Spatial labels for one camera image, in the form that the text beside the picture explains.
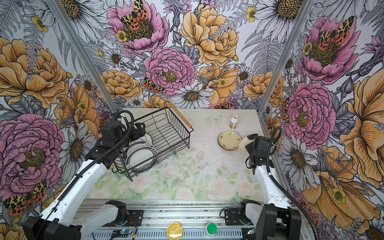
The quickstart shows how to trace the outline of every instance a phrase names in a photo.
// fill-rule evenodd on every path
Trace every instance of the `green button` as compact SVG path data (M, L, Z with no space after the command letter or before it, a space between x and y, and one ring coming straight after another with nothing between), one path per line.
M208 224L207 226L207 232L210 234L210 235L215 235L217 233L217 226L216 224L214 223L210 223Z

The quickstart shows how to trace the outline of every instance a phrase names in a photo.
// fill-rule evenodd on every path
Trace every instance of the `table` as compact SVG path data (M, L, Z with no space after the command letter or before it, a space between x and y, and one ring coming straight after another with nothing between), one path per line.
M131 109L135 118L156 109ZM126 176L108 170L94 185L88 199L150 199L185 201L263 201L260 186L254 183L251 169L245 166L247 152L222 149L217 138L230 130L233 115L239 117L235 132L242 138L257 133L263 136L255 110L179 109L192 124L190 149L156 164L131 182Z

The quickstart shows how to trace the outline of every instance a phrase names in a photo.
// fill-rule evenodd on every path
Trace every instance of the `dish rack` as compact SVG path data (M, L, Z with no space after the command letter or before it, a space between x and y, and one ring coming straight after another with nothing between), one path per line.
M143 168L147 168L153 163L153 159L157 158L156 162L159 163L167 157L176 154L178 151L186 147L189 148L190 133L193 132L192 125L171 103L168 102L166 105L165 108L161 108L134 120L135 123L145 124L145 131L151 136L152 145L156 149L157 154L128 168L125 164L126 160L124 159L123 153L120 153L120 157L114 161L115 168L112 170L114 173L124 174L129 180L133 181L132 178L139 174L138 172L133 172L133 168L142 164ZM183 119L185 124L191 128L191 131L184 126L168 106Z

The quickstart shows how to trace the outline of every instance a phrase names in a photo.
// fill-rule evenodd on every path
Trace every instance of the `dish rack handle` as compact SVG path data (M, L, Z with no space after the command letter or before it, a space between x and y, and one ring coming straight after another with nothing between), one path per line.
M175 108L175 106L171 102L165 102L164 104L165 104L166 107L172 108L173 111L175 111L178 114L178 116L185 122L185 124L189 128L192 128L192 125L188 122L188 120L178 111L177 108Z

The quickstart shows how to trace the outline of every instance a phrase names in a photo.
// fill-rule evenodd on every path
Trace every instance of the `orange flower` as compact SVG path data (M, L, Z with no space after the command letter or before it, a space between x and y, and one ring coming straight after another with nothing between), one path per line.
M340 135L345 153L353 160L353 169L359 178L380 188L384 180L384 69L371 77L358 81L354 88L354 105L346 102L350 112L356 114L354 128Z
M213 89L213 95L210 96L211 105L224 101L228 96L236 90L236 83L240 83L240 78L237 76L237 68L222 68L216 66L202 67L196 74L203 81L209 81L206 89Z
M363 196L366 193L361 183L353 181L356 171L352 168L352 162L335 146L322 146L319 157L320 169L315 173L320 185L317 189L310 185L310 190L302 192L303 197L316 213L329 221L337 216L336 226L340 228L350 225L355 218L361 218L362 225L358 233L363 233L369 228L369 220L380 218L380 211L375 210L376 206Z
M49 205L51 205L51 203L53 203L53 201L60 195L60 193L63 191L63 189L65 188L66 185L62 185L61 187L59 187L59 189L57 189L55 191L55 193L53 194L52 197L50 197L50 199L46 200L44 203L43 203L43 209L46 209L47 207L49 207Z
M157 95L153 95L153 98L149 98L149 104L145 104L144 108L164 108L164 103L169 102L168 99L161 98Z
M14 223L11 228L8 224L0 223L0 239L5 240L25 240L26 236L22 226Z
M108 72L103 72L101 74L101 79L104 81L113 99L115 99L116 96L119 96L129 100L131 97L140 96L142 94L139 81L130 77L123 71L110 70ZM99 90L97 90L96 93L99 98L103 98Z
M71 87L70 97L60 98L58 106L55 108L57 124L72 125L77 131L81 122L88 124L88 130L93 135L97 135L98 120L96 105L86 94L80 84L76 85L76 90Z
M219 37L212 37L226 22L225 16L217 15L214 8L209 5L204 7L203 4L199 5L198 16L191 11L184 16L180 34L188 40L185 45L196 46L200 51L200 63L224 66L229 58L236 55L238 32L233 29Z
M266 74L259 74L250 79L252 84L244 86L244 96L246 98L252 97L257 98L258 96L263 96L266 88L268 87L269 81L272 77L272 71L267 72ZM279 101L283 98L283 76L280 75L279 81L276 84L276 87L273 89L273 93L269 102L274 108L279 105Z
M271 133L273 132L273 130L275 128L280 127L280 123L281 123L281 119L277 118L276 116L273 118L272 118L272 116L267 118L266 127L268 129L269 135L271 135ZM280 144L281 144L281 138L279 138L279 140L277 141L277 149L276 150L279 150Z
M68 93L67 73L61 68L56 58L47 49L38 46L37 65L27 79L28 61L23 40L14 39L10 43L0 38L0 96L12 96L8 104L18 102L23 94L34 96L49 108L57 98Z

